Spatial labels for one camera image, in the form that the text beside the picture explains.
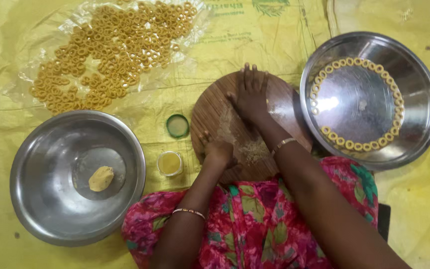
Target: dough ball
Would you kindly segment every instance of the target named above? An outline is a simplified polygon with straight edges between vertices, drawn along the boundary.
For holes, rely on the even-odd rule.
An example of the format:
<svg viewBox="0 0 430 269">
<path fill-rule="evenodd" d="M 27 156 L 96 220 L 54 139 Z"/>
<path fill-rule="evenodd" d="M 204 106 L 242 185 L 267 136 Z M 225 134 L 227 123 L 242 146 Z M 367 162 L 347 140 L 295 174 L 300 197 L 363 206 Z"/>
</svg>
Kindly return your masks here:
<svg viewBox="0 0 430 269">
<path fill-rule="evenodd" d="M 109 187 L 113 178 L 114 169 L 112 167 L 100 167 L 89 179 L 89 188 L 94 192 L 101 192 Z"/>
</svg>

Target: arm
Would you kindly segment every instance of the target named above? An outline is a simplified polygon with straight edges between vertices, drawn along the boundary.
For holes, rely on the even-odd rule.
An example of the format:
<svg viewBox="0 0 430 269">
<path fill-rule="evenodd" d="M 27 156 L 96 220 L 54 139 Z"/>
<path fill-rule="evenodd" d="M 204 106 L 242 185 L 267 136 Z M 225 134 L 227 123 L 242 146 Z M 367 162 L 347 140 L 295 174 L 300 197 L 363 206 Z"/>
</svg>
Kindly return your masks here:
<svg viewBox="0 0 430 269">
<path fill-rule="evenodd" d="M 238 73 L 237 96 L 228 97 L 240 116 L 256 126 L 272 150 L 291 136 L 267 113 L 268 74 L 264 74 L 261 84 L 259 77 L 257 67 L 254 65 L 250 71 L 246 64 Z M 275 161 L 311 232 L 333 264 L 349 269 L 409 268 L 351 207 L 318 162 L 298 142 L 281 147 Z"/>
<path fill-rule="evenodd" d="M 212 192 L 225 169 L 235 164 L 236 159 L 233 145 L 213 141 L 208 132 L 200 139 L 206 151 L 204 165 L 177 208 L 192 209 L 207 217 Z M 204 224 L 203 218 L 194 213 L 174 213 L 155 246 L 150 268 L 190 268 L 200 250 Z"/>
</svg>

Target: bangle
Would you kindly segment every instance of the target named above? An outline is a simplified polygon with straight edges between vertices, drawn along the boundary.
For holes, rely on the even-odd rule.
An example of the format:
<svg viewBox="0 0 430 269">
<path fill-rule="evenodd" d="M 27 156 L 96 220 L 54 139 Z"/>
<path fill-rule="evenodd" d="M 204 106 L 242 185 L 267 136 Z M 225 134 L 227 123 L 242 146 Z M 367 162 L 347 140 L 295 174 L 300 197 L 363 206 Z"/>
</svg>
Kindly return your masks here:
<svg viewBox="0 0 430 269">
<path fill-rule="evenodd" d="M 291 142 L 291 141 L 296 141 L 296 139 L 294 139 L 294 138 L 292 138 L 292 137 L 290 137 L 290 138 L 287 138 L 287 139 L 285 139 L 285 140 L 282 140 L 279 144 L 278 144 L 278 146 L 276 146 L 272 151 L 271 151 L 271 156 L 273 157 L 273 156 L 275 156 L 275 153 L 277 153 L 277 151 L 284 145 L 284 144 L 286 144 L 286 143 L 289 143 L 289 142 Z"/>
<path fill-rule="evenodd" d="M 179 208 L 179 209 L 175 209 L 175 210 L 172 212 L 172 214 L 174 214 L 175 212 L 179 212 L 179 211 L 183 211 L 183 212 L 190 212 L 190 213 L 197 214 L 197 215 L 199 215 L 200 217 L 202 217 L 202 218 L 205 220 L 205 216 L 204 216 L 202 213 L 197 212 L 197 211 L 192 210 L 192 209 Z"/>
</svg>

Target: small glass jar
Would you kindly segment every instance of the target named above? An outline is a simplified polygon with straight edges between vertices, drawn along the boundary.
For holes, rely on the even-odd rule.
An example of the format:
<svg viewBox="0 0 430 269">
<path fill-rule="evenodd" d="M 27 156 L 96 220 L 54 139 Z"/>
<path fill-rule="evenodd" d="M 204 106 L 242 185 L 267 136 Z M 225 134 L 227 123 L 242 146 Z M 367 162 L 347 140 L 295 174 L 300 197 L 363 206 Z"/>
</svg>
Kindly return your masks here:
<svg viewBox="0 0 430 269">
<path fill-rule="evenodd" d="M 157 158 L 157 169 L 159 173 L 163 176 L 175 176 L 183 172 L 183 161 L 180 153 L 176 151 L 166 151 L 159 155 Z"/>
</svg>

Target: hand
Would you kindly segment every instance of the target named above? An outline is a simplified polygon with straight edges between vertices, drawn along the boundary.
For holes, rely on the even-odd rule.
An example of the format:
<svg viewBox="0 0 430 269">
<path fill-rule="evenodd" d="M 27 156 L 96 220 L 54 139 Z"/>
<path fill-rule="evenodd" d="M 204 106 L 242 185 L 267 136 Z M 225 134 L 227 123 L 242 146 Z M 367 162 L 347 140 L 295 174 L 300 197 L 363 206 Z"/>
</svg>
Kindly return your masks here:
<svg viewBox="0 0 430 269">
<path fill-rule="evenodd" d="M 267 112 L 268 72 L 258 71 L 253 65 L 246 63 L 236 76 L 237 93 L 229 92 L 227 98 L 232 103 L 240 117 L 252 124 L 257 124 Z"/>
<path fill-rule="evenodd" d="M 205 131 L 200 135 L 200 141 L 204 145 L 204 164 L 214 164 L 221 166 L 224 169 L 232 168 L 238 163 L 236 157 L 233 156 L 233 145 L 223 140 L 215 140 L 212 135 Z"/>
</svg>

